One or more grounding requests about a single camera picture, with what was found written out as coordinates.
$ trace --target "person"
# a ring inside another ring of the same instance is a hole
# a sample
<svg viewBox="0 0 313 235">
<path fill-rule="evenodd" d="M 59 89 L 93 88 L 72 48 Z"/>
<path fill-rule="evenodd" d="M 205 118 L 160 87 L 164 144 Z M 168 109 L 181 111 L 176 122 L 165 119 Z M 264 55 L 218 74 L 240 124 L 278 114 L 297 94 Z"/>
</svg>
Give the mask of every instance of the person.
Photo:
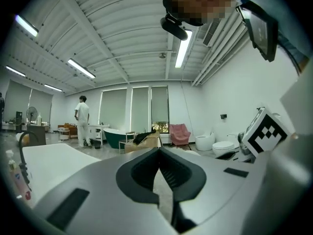
<svg viewBox="0 0 313 235">
<path fill-rule="evenodd" d="M 2 97 L 2 93 L 0 92 L 0 132 L 2 131 L 3 111 L 4 111 L 4 98 Z"/>
<path fill-rule="evenodd" d="M 222 18 L 228 8 L 251 1 L 278 22 L 278 41 L 303 70 L 313 54 L 312 44 L 302 25 L 284 0 L 163 0 L 166 10 L 179 19 L 202 24 L 210 18 Z"/>
<path fill-rule="evenodd" d="M 89 121 L 89 106 L 86 104 L 87 98 L 85 96 L 79 97 L 79 103 L 75 108 L 75 119 L 77 122 L 77 134 L 79 148 L 84 148 L 84 139 L 89 147 L 91 147 L 88 135 L 88 121 Z"/>
</svg>

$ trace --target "window blind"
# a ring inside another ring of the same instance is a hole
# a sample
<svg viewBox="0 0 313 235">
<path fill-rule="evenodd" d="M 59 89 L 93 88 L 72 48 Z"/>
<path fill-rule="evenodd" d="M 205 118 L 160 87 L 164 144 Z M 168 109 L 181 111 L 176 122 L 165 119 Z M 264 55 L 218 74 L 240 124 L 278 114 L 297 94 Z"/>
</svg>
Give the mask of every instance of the window blind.
<svg viewBox="0 0 313 235">
<path fill-rule="evenodd" d="M 42 122 L 50 122 L 50 110 L 53 95 L 33 89 L 30 96 L 29 107 L 35 107 L 40 113 Z"/>
<path fill-rule="evenodd" d="M 151 87 L 151 120 L 168 122 L 167 87 Z"/>
<path fill-rule="evenodd" d="M 125 125 L 126 89 L 102 92 L 100 123 L 120 130 Z"/>
<path fill-rule="evenodd" d="M 131 130 L 148 132 L 148 87 L 133 88 Z"/>
<path fill-rule="evenodd" d="M 26 111 L 28 109 L 31 88 L 10 80 L 5 97 L 3 120 L 14 119 L 16 112 L 22 112 L 22 122 L 26 123 Z"/>
</svg>

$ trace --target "white toilet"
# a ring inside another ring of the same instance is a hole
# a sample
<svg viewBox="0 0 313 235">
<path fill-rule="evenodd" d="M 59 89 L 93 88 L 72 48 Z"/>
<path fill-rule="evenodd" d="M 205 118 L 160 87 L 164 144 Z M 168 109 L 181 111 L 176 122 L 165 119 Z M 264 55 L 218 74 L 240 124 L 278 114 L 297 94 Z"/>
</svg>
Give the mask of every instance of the white toilet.
<svg viewBox="0 0 313 235">
<path fill-rule="evenodd" d="M 230 133 L 227 135 L 227 141 L 221 141 L 212 145 L 213 152 L 216 156 L 221 156 L 230 151 L 237 151 L 239 149 L 239 142 L 237 140 L 238 133 Z"/>
</svg>

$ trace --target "white outfit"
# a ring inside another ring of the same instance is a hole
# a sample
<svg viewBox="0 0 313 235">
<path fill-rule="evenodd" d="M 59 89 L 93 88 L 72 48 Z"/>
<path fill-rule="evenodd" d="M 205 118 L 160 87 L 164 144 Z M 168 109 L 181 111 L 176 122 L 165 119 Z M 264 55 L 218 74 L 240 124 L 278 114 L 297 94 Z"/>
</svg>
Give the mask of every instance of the white outfit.
<svg viewBox="0 0 313 235">
<path fill-rule="evenodd" d="M 79 103 L 75 110 L 78 111 L 78 122 L 77 122 L 77 134 L 79 147 L 84 147 L 84 139 L 86 138 L 87 144 L 90 144 L 90 139 L 88 135 L 88 114 L 89 107 L 85 103 Z"/>
</svg>

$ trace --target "standing fan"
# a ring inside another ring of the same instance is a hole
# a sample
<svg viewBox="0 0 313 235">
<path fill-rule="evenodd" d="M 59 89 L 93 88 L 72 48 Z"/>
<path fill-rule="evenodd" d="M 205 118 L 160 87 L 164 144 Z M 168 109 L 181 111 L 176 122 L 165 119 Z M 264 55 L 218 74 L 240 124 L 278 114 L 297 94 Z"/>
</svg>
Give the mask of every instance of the standing fan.
<svg viewBox="0 0 313 235">
<path fill-rule="evenodd" d="M 29 107 L 26 112 L 27 118 L 29 119 L 29 123 L 37 119 L 38 113 L 35 107 Z"/>
</svg>

